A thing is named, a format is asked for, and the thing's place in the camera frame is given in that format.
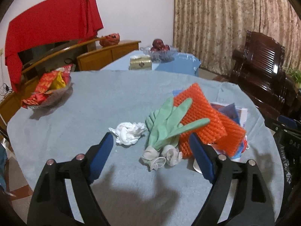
dark wooden chair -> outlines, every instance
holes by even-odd
[[[287,76],[282,71],[284,47],[262,33],[247,32],[244,52],[236,60],[230,81],[236,83],[266,116],[279,116],[285,101]]]

red cloth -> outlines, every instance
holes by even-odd
[[[13,90],[18,89],[22,71],[17,53],[49,43],[95,37],[102,28],[96,0],[46,0],[14,18],[5,42],[5,65]]]

wooden sideboard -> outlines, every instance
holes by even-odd
[[[22,99],[29,98],[31,93],[35,91],[37,84],[39,83],[39,78],[35,78],[25,82],[21,88],[20,92],[10,93],[1,103],[0,103],[0,114],[6,123],[13,117],[13,115],[20,109]],[[0,119],[0,126],[6,130],[6,126]]]
[[[79,40],[72,40],[68,43],[65,43],[65,44],[60,45],[56,48],[53,48],[52,50],[49,50],[45,54],[41,55],[40,58],[37,58],[35,60],[31,60],[28,63],[26,63],[23,66],[21,74],[24,76],[24,78],[27,81],[28,79],[32,78],[32,77],[30,77],[30,75],[28,76],[27,74],[31,70],[34,70],[36,72],[36,70],[34,68],[37,67],[38,65],[40,65],[40,64],[42,64],[46,61],[49,61],[50,59],[53,59],[53,58],[55,58],[59,55],[63,55],[66,52],[73,51],[75,49],[82,48],[85,52],[90,52],[90,51],[96,50],[95,42],[99,41],[99,40],[100,40],[99,37],[96,37],[96,38],[93,38],[91,40],[87,40],[87,41],[84,41],[84,42],[81,42],[81,43],[78,43]]]
[[[91,41],[84,42],[83,44],[91,44],[99,40],[95,38]],[[118,45],[109,46],[109,47],[102,47],[100,49],[93,50],[95,48],[91,47],[89,50],[93,50],[87,53],[84,53],[77,57],[77,61],[79,64],[80,70],[99,70],[105,67],[107,64],[112,63],[113,61],[117,60],[118,58],[123,57],[124,55],[139,49],[140,41],[133,41],[133,40],[123,40],[120,41]],[[72,47],[68,47],[66,50],[71,50],[75,47],[82,46],[83,44],[76,44]],[[22,71],[22,74],[28,72],[31,68],[35,67],[36,65],[40,64],[41,62],[46,61],[48,58],[53,57],[53,55],[48,56],[47,58],[43,58],[40,61],[34,63],[30,67],[26,68]],[[2,115],[4,121],[6,123],[13,117],[13,115],[20,109],[22,99],[29,98],[31,93],[34,92],[37,84],[39,83],[39,77],[36,76],[33,79],[23,83],[20,88],[20,92],[12,92],[10,93],[1,103],[0,103],[0,114]],[[0,119],[0,126],[6,130],[6,126],[2,119]]]
[[[138,40],[122,40],[117,45],[84,53],[77,57],[79,70],[100,70],[128,53],[139,50],[140,42]]]

small wooden box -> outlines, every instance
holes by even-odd
[[[129,69],[150,69],[152,62],[149,55],[134,55],[130,58],[130,68]]]

floor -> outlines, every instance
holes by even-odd
[[[225,78],[209,72],[205,69],[199,69],[199,77],[207,80],[226,81]],[[14,153],[8,155],[8,174],[7,183],[8,188],[13,196],[10,196],[12,206],[20,218],[27,222],[27,214],[31,200],[32,190],[28,186],[26,179],[15,159]]]

